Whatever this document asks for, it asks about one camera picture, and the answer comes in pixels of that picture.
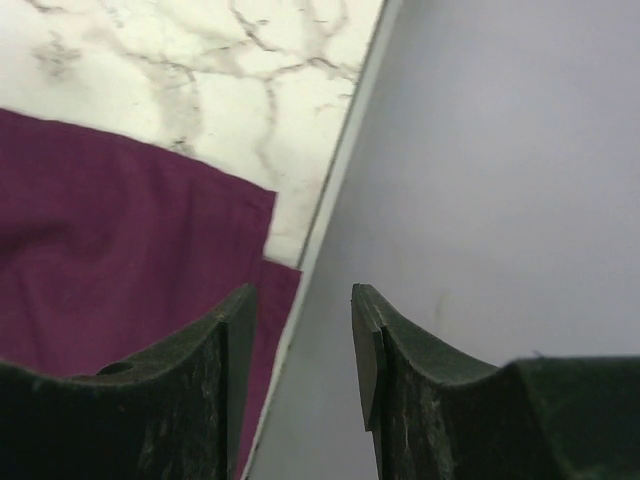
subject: gray wall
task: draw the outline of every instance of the gray wall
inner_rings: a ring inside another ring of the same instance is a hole
[[[252,480],[376,478],[355,282],[495,363],[638,352],[639,16],[405,0]]]

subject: dark green plastic part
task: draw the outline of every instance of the dark green plastic part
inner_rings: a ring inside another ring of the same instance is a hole
[[[365,428],[380,480],[640,479],[640,360],[536,358],[496,368],[355,285]]]
[[[231,480],[256,304],[241,287],[95,376],[0,364],[0,479]]]

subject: white marble countertop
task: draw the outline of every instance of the white marble countertop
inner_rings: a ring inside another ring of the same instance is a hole
[[[381,0],[4,0],[0,106],[182,152],[279,193],[297,264]]]

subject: purple cloth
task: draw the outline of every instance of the purple cloth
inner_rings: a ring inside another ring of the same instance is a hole
[[[300,272],[272,262],[264,262],[258,291],[258,326],[253,342],[247,405],[244,414],[242,439],[238,451],[236,479],[242,475],[249,458],[253,437],[264,405],[276,349],[287,323],[298,290]]]
[[[0,358],[91,374],[252,283],[241,471],[300,278],[262,258],[274,201],[157,147],[0,110]]]

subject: small hole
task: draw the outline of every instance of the small hole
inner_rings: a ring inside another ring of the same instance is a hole
[[[116,373],[126,372],[127,370],[131,370],[133,365],[129,362],[116,362],[111,365],[107,365],[102,370],[100,370],[96,375],[114,375]]]

